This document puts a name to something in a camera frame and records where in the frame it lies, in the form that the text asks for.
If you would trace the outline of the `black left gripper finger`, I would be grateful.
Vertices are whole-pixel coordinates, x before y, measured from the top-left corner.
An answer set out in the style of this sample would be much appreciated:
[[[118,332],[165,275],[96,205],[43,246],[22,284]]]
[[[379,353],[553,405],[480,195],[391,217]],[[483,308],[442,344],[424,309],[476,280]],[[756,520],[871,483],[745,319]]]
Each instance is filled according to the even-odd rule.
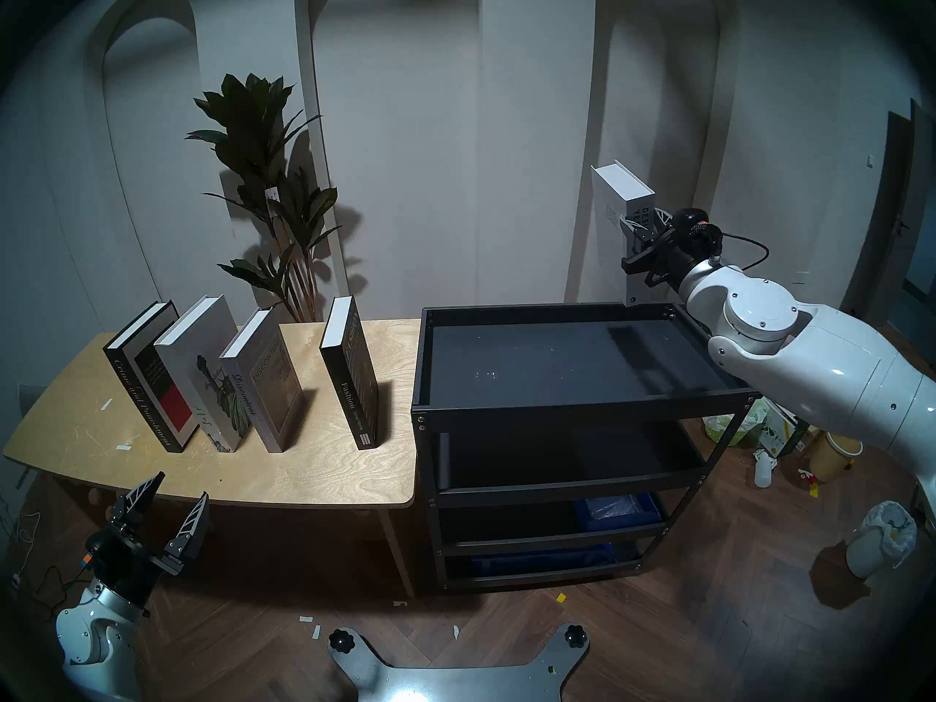
[[[201,494],[177,535],[165,546],[167,558],[175,563],[192,563],[197,560],[210,526],[209,499],[209,493]]]
[[[135,536],[164,479],[165,473],[158,472],[119,495],[110,507],[110,516],[107,518],[110,531],[123,537]]]

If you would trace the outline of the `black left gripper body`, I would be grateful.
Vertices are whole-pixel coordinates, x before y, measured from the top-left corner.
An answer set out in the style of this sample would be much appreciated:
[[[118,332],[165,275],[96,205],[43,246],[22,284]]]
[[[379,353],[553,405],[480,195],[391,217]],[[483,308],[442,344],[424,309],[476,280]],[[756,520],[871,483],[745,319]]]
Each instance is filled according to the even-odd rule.
[[[97,581],[135,607],[146,607],[161,575],[184,570],[165,552],[154,555],[137,535],[119,536],[107,525],[86,538],[85,548]]]

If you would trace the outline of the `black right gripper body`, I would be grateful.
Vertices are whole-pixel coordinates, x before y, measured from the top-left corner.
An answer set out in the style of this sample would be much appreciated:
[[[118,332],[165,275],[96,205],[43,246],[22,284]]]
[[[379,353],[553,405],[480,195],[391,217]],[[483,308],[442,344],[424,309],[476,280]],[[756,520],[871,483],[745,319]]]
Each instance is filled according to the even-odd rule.
[[[639,254],[622,259],[622,269],[627,276],[643,274],[646,288],[667,286],[673,291],[679,290],[682,278],[673,269],[671,257],[679,248],[677,229],[667,229],[654,242]]]

